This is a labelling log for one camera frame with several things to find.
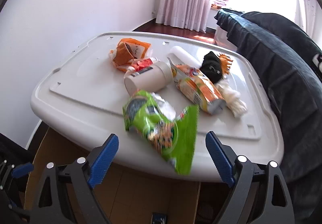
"silver screw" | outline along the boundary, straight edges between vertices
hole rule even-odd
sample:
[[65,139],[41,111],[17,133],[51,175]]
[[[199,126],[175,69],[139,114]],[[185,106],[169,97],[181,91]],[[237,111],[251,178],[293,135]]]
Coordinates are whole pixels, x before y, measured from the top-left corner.
[[86,161],[86,158],[84,158],[84,157],[80,157],[77,159],[78,164],[83,164],[85,161]]
[[276,167],[277,167],[277,162],[275,162],[275,161],[271,161],[269,164],[270,164],[273,168],[276,168]]
[[54,166],[54,163],[53,162],[49,162],[46,167],[48,169],[51,169],[53,166]]
[[238,156],[238,160],[240,162],[246,162],[247,161],[247,158],[245,156],[243,156],[243,155],[240,155],[240,156]]

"green snack bag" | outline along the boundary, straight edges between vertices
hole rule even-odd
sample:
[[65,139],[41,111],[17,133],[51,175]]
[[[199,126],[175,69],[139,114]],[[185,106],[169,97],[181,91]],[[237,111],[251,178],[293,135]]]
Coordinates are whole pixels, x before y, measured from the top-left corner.
[[163,115],[152,95],[138,91],[123,106],[125,130],[134,126],[178,174],[190,173],[194,157],[199,107],[186,107],[170,121]]

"dark red wooden floor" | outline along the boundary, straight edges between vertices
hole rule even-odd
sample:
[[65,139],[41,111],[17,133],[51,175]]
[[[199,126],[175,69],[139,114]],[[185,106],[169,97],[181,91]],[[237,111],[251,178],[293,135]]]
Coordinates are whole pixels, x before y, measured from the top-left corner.
[[154,20],[151,20],[142,26],[138,27],[134,31],[140,32],[153,32],[167,35],[175,35],[184,38],[192,38],[195,40],[200,40],[212,44],[214,42],[215,30],[207,29],[207,33],[191,31],[188,29],[175,28],[171,26],[166,26],[163,24],[157,24]]

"white plastic table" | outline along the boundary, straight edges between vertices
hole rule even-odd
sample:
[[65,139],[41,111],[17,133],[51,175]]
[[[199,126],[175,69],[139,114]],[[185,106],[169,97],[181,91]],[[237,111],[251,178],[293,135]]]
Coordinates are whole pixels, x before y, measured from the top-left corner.
[[[135,131],[126,132],[122,106],[129,95],[124,73],[116,70],[108,58],[121,38],[135,38],[151,43],[153,56],[167,61],[173,46],[181,46],[202,62],[209,51],[224,53],[233,59],[229,84],[241,93],[248,112],[234,118],[225,108],[210,116],[200,111],[198,134],[191,173],[174,172],[150,144]],[[191,102],[172,83],[159,94],[179,114]],[[220,141],[230,145],[237,155],[252,162],[280,163],[284,143],[276,116],[251,64],[241,55],[200,41],[170,35],[144,32],[109,32],[80,45],[36,86],[31,98],[33,112],[57,132],[91,150],[114,133],[120,146],[115,162],[148,173],[197,181],[220,181],[219,174],[205,146],[205,135],[214,131]]]

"blue gripper pad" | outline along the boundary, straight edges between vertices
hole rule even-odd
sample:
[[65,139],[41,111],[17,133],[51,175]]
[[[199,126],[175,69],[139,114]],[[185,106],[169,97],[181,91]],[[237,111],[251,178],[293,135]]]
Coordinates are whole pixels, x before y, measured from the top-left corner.
[[91,166],[90,177],[87,181],[91,188],[94,188],[95,185],[102,183],[118,149],[119,138],[117,135],[113,135]]
[[219,143],[210,132],[208,132],[206,135],[206,147],[211,158],[213,159],[222,181],[227,183],[230,188],[233,187],[235,184],[233,167]]
[[28,162],[26,164],[22,164],[22,165],[15,167],[11,172],[11,176],[13,178],[20,178],[24,175],[27,175],[31,171],[33,171],[33,164]]

